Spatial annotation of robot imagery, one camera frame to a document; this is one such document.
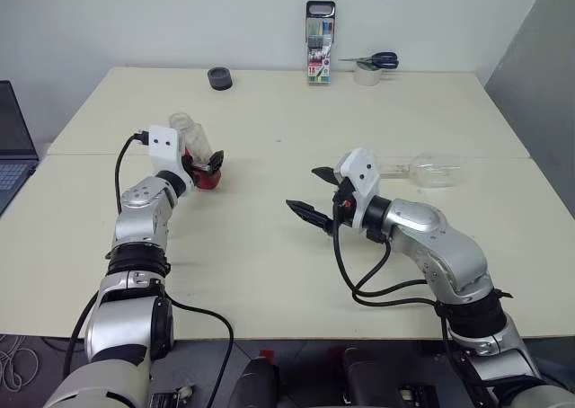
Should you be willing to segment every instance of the tape roll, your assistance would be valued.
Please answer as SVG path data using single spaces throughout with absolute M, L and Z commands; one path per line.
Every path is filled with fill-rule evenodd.
M 362 86 L 375 86 L 381 80 L 381 69 L 364 62 L 356 62 L 353 80 Z

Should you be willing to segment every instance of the laptop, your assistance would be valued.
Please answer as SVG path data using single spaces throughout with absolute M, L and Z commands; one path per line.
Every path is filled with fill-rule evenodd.
M 0 215 L 38 166 L 12 85 L 0 80 Z

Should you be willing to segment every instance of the gray wall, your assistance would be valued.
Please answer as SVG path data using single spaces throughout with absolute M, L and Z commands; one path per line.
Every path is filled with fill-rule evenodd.
M 575 0 L 536 0 L 485 89 L 575 216 Z

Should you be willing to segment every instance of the cable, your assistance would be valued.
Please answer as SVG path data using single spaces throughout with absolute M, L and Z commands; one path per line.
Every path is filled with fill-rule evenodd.
M 222 376 L 224 375 L 224 371 L 226 370 L 227 361 L 229 360 L 230 354 L 232 353 L 232 348 L 234 347 L 234 329 L 232 328 L 232 325 L 229 323 L 229 321 L 227 321 L 222 315 L 218 314 L 217 312 L 210 311 L 209 309 L 202 309 L 201 307 L 184 305 L 180 302 L 177 302 L 173 298 L 171 298 L 170 295 L 167 293 L 166 293 L 166 297 L 168 297 L 172 301 L 172 304 L 174 306 L 179 307 L 180 309 L 184 309 L 186 311 L 191 311 L 191 312 L 197 312 L 199 314 L 205 314 L 205 315 L 213 316 L 213 317 L 217 318 L 219 321 L 221 321 L 222 323 L 224 323 L 224 325 L 227 327 L 227 331 L 229 333 L 229 342 L 227 344 L 226 355 L 224 356 L 224 361 L 222 362 L 222 366 L 220 367 L 219 372 L 217 374 L 217 379 L 216 379 L 216 383 L 214 384 L 214 389 L 212 390 L 212 394 L 209 397 L 208 403 L 206 404 L 206 408 L 211 408 L 212 404 L 214 403 L 214 399 L 216 398 L 217 389 L 219 388 L 219 385 L 222 381 Z
M 129 145 L 137 138 L 137 134 L 132 134 L 124 143 L 124 146 L 119 151 L 118 159 L 116 159 L 116 168 L 114 169 L 114 186 L 116 188 L 116 208 L 118 208 L 118 215 L 122 213 L 122 205 L 119 200 L 119 167 L 122 164 L 122 159 L 124 159 L 124 154 L 128 150 Z
M 5 338 L 5 334 L 0 335 L 0 341 Z M 38 375 L 38 370 L 40 369 L 38 354 L 30 348 L 22 347 L 25 340 L 26 336 L 15 336 L 14 343 L 8 351 L 0 350 L 0 384 L 12 393 L 17 393 L 27 386 Z M 34 370 L 27 379 L 23 379 L 22 375 L 15 370 L 14 361 L 19 352 L 27 352 L 35 362 Z
M 387 294 L 393 293 L 399 289 L 410 287 L 413 285 L 424 285 L 427 284 L 427 281 L 424 279 L 413 279 L 401 282 L 399 284 L 393 285 L 389 288 L 380 289 L 378 291 L 362 291 L 361 287 L 363 287 L 373 276 L 380 271 L 391 254 L 392 248 L 389 243 L 389 240 L 386 238 L 384 240 L 385 245 L 385 253 L 382 259 L 376 264 L 376 266 L 369 271 L 366 276 L 364 276 L 358 284 L 354 284 L 345 269 L 345 265 L 343 264 L 343 259 L 341 258 L 341 248 L 340 248 L 340 206 L 337 202 L 333 203 L 333 230 L 332 230 L 332 237 L 333 237 L 333 253 L 335 254 L 335 261 L 338 264 L 338 269 L 340 270 L 340 274 L 343 277 L 348 288 L 351 290 L 351 297 L 361 305 L 364 306 L 398 306 L 398 305 L 408 305 L 408 304 L 425 304 L 430 306 L 435 306 L 436 302 L 433 300 L 429 300 L 428 298 L 420 298 L 420 297 L 409 297 L 405 299 L 399 300 L 392 300 L 388 302 L 367 302 L 366 300 L 360 297 L 381 297 Z
M 67 351 L 67 348 L 57 347 L 56 345 L 52 344 L 52 342 L 50 342 L 50 340 L 69 342 L 69 340 L 66 338 L 47 338 L 44 336 L 40 336 L 40 339 L 42 340 L 42 342 L 44 342 L 45 345 L 49 346 L 54 351 L 58 351 L 58 352 L 66 352 Z M 82 351 L 84 351 L 84 348 L 79 348 L 78 350 L 74 350 L 74 352 L 82 352 Z
M 88 301 L 88 304 L 84 307 L 84 311 L 80 314 L 78 321 L 75 324 L 74 330 L 72 331 L 72 336 L 70 336 L 70 342 L 68 343 L 68 348 L 66 350 L 66 356 L 64 357 L 64 367 L 62 367 L 62 380 L 66 379 L 68 375 L 70 375 L 70 366 L 72 364 L 72 355 L 74 354 L 74 347 L 78 342 L 78 334 L 80 334 L 80 330 L 82 330 L 82 326 L 84 325 L 84 321 L 86 321 L 86 317 L 90 313 L 93 305 L 96 303 L 96 299 L 98 298 L 98 292 L 96 291 L 92 298 Z

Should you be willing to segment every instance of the plastic bottle cap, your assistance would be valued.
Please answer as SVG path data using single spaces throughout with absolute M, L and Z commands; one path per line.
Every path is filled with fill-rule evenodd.
M 232 87 L 230 70 L 224 67 L 214 67 L 208 71 L 209 84 L 217 91 Z

